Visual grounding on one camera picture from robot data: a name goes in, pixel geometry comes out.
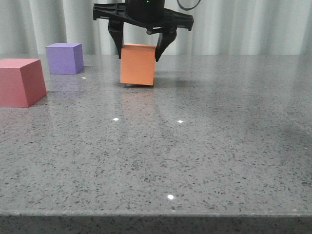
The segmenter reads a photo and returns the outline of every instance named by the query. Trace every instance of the orange block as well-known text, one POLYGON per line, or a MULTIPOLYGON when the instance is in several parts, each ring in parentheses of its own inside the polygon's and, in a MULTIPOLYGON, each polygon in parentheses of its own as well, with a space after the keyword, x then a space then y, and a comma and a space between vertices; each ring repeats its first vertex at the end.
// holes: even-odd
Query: orange block
POLYGON ((40 59, 0 60, 0 107, 30 107, 46 94, 40 59))
POLYGON ((120 82, 153 85, 155 50, 156 47, 153 45, 125 44, 121 50, 120 82))

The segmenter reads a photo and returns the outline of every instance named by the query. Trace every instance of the pink cube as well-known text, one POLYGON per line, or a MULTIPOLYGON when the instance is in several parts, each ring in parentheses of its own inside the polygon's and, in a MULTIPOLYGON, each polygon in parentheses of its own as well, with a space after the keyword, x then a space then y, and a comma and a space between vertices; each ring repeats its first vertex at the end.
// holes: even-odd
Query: pink cube
POLYGON ((30 107, 46 94, 40 59, 0 60, 0 107, 30 107))

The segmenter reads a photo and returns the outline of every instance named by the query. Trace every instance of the black cable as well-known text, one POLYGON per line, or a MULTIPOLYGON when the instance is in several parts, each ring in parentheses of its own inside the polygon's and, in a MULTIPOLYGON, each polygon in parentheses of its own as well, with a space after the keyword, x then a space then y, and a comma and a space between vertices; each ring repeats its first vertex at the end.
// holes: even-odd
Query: black cable
POLYGON ((190 10, 193 10, 195 7, 197 7, 197 6, 199 5, 199 3, 200 3, 201 0, 198 0, 198 3, 197 3, 195 6, 190 7, 190 8, 187 8, 187 7, 182 6, 182 4, 180 3, 179 0, 176 0, 176 1, 177 1, 177 4, 179 5, 179 7, 180 7, 182 10, 184 10, 184 11, 190 11, 190 10))

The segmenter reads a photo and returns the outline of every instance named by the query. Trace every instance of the white curtain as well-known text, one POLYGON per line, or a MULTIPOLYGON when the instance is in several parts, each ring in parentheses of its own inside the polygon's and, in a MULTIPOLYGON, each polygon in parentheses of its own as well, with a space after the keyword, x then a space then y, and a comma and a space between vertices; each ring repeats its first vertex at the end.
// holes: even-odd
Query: white curtain
MULTIPOLYGON (((197 0, 180 0, 185 6, 197 0)), ((93 3, 122 0, 0 0, 0 53, 44 54, 56 42, 81 42, 85 54, 115 54, 108 21, 93 21, 93 3)), ((179 10, 176 0, 166 7, 179 10)), ((300 55, 312 53, 312 0, 202 0, 191 32, 165 54, 300 55)), ((124 41, 156 44, 157 35, 125 24, 124 41)))

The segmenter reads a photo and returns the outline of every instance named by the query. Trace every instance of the granite countertop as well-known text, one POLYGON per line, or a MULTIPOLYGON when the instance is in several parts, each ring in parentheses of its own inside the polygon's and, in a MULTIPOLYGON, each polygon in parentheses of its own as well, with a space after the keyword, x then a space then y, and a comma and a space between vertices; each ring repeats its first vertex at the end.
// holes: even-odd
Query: granite countertop
POLYGON ((0 215, 312 215, 311 57, 163 56, 153 88, 39 58, 47 96, 0 108, 0 215))

